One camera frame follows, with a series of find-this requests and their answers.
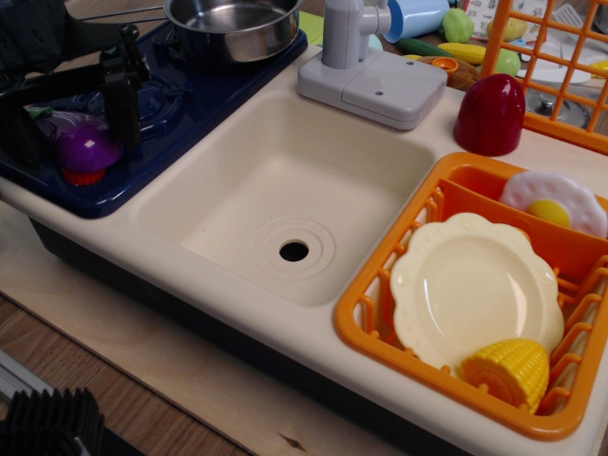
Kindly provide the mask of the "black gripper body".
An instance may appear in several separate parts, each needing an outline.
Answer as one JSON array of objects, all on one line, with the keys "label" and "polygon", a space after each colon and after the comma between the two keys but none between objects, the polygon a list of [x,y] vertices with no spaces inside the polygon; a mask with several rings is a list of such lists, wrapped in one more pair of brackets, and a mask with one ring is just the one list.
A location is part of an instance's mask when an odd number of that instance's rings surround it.
[{"label": "black gripper body", "polygon": [[63,1],[3,1],[1,107],[104,96],[110,81],[128,80],[138,92],[149,79],[139,35],[133,24],[77,19]]}]

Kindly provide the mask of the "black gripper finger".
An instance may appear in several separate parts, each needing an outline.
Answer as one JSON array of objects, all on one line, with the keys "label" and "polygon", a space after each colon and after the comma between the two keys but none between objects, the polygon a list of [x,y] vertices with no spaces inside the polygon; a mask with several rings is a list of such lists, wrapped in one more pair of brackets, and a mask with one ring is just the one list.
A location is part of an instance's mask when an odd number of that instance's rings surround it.
[{"label": "black gripper finger", "polygon": [[1,149],[21,166],[39,166],[46,140],[21,106],[1,107]]},{"label": "black gripper finger", "polygon": [[105,114],[126,150],[141,141],[140,112],[137,90],[128,80],[110,81],[104,85]]}]

